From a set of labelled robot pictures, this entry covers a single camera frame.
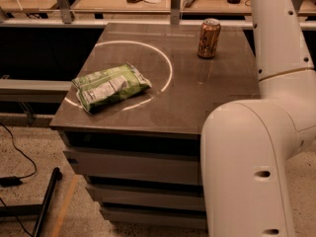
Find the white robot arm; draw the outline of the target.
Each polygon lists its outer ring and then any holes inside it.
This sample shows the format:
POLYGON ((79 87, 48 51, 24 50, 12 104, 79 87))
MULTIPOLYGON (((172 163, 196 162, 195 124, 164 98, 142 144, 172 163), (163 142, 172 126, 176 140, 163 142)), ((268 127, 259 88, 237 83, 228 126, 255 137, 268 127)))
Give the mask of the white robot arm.
POLYGON ((209 237, 295 237, 285 162, 316 138, 316 72, 292 0, 251 0, 260 99, 206 119, 209 237))

